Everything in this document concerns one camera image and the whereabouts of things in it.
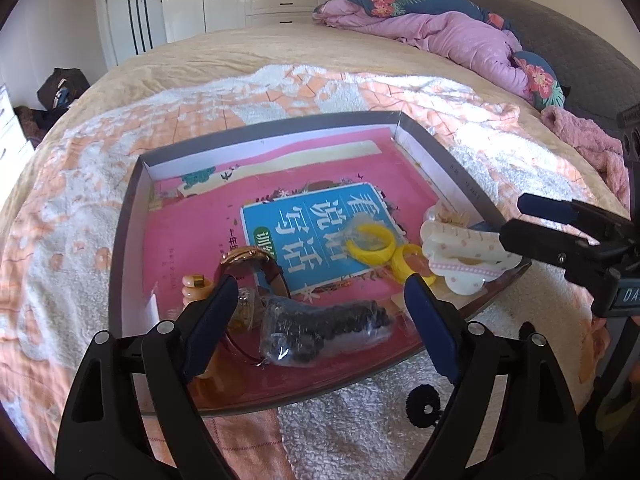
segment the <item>watch face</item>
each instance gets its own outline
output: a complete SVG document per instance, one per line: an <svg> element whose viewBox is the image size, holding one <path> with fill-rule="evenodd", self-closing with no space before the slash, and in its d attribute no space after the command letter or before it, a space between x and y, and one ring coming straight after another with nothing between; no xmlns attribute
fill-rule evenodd
<svg viewBox="0 0 640 480"><path fill-rule="evenodd" d="M260 247L238 247L220 258L220 267L222 274L239 279L260 272L269 260L273 260L273 256Z"/></svg>

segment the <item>black bag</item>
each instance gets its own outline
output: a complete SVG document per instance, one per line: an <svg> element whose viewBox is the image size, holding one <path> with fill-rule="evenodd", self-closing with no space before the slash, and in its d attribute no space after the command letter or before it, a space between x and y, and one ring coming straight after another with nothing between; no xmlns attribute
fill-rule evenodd
<svg viewBox="0 0 640 480"><path fill-rule="evenodd" d="M80 69L57 68L38 90L38 99L47 110L68 108L89 86Z"/></svg>

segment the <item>yellow bangle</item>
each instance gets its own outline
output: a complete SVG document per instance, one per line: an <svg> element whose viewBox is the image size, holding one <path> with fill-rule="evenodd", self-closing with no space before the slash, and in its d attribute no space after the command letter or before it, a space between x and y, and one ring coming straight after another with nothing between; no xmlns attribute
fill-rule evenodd
<svg viewBox="0 0 640 480"><path fill-rule="evenodd" d="M361 264L368 265L370 267L379 267L385 265L396 250L396 237L386 227L380 224L361 224L357 227L357 230L361 233L374 235L380 238L385 244L384 249L377 251L365 251L359 248L353 240L347 240L345 246L351 257Z"/></svg>
<svg viewBox="0 0 640 480"><path fill-rule="evenodd" d="M405 244L398 247L391 257L391 272L394 274L394 278L398 280L398 283L402 285L404 285L409 276L415 273L404 259L409 254L420 254L422 256L422 248L415 244ZM422 279L427 285L433 285L433 282L436 281L436 276L431 274L430 276L423 276Z"/></svg>

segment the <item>screw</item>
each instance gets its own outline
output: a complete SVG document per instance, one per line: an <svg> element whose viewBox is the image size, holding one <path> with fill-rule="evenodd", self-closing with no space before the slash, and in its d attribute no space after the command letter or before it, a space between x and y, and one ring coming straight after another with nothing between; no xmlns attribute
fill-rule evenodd
<svg viewBox="0 0 640 480"><path fill-rule="evenodd" d="M539 334L537 332L531 334L531 341L536 346L544 346L544 345L546 345L546 337L544 337L542 334Z"/></svg>
<svg viewBox="0 0 640 480"><path fill-rule="evenodd" d="M482 335L484 333L484 325L475 321L469 323L466 326L466 329L469 330L469 333L473 335Z"/></svg>
<svg viewBox="0 0 640 480"><path fill-rule="evenodd" d="M109 340L109 332L107 332L106 330L103 330L102 332L98 332L94 337L94 341L97 345L104 344L108 340Z"/></svg>
<svg viewBox="0 0 640 480"><path fill-rule="evenodd" d="M169 332L171 332L171 330L174 329L174 326L175 325L173 321L163 321L156 327L156 330L158 330L158 333L168 334Z"/></svg>

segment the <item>black hair tie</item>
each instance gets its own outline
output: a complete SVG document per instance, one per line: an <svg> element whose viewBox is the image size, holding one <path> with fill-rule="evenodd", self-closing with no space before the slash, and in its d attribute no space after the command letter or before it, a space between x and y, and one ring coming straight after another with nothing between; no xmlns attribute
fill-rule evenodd
<svg viewBox="0 0 640 480"><path fill-rule="evenodd" d="M435 426L442 416L440 396L430 384L414 388L406 398L406 416L416 428Z"/></svg>

